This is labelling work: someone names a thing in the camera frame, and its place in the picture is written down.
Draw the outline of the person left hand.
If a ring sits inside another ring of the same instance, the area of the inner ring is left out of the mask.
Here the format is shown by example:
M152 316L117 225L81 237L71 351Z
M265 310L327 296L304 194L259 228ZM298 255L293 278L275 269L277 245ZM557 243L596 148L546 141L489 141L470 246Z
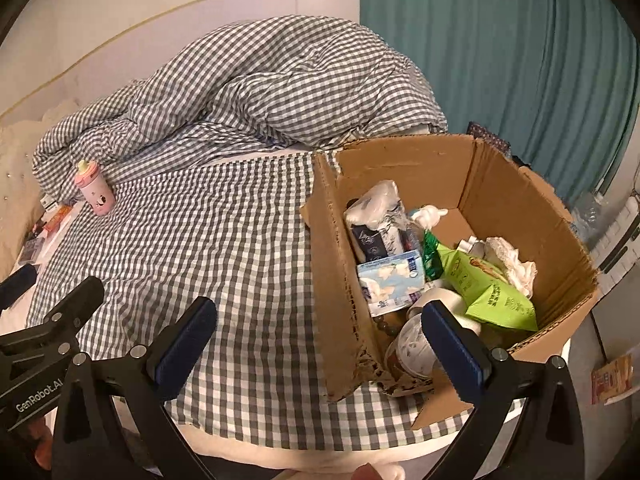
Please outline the person left hand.
M27 426L28 448L34 454L37 465L43 470L52 468L53 434L44 417L32 419Z

